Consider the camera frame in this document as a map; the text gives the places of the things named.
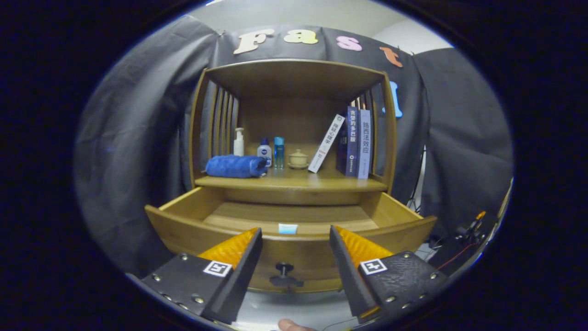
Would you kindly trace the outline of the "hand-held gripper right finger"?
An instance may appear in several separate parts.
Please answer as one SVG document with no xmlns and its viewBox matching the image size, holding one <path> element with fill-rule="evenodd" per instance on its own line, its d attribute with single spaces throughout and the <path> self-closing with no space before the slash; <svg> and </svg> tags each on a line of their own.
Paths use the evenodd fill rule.
<svg viewBox="0 0 588 331">
<path fill-rule="evenodd" d="M 391 253 L 344 228 L 329 243 L 351 314 L 359 322 L 397 320 L 438 295 L 449 277 L 411 251 Z"/>
</svg>

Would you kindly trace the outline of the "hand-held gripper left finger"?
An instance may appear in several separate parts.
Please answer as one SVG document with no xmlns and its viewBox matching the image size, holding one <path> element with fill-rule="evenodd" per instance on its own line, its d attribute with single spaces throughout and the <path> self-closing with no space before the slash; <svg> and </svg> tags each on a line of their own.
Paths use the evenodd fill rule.
<svg viewBox="0 0 588 331">
<path fill-rule="evenodd" d="M 262 230 L 244 231 L 197 256 L 178 254 L 140 287 L 183 314 L 223 324 L 237 320 L 262 251 Z"/>
</svg>

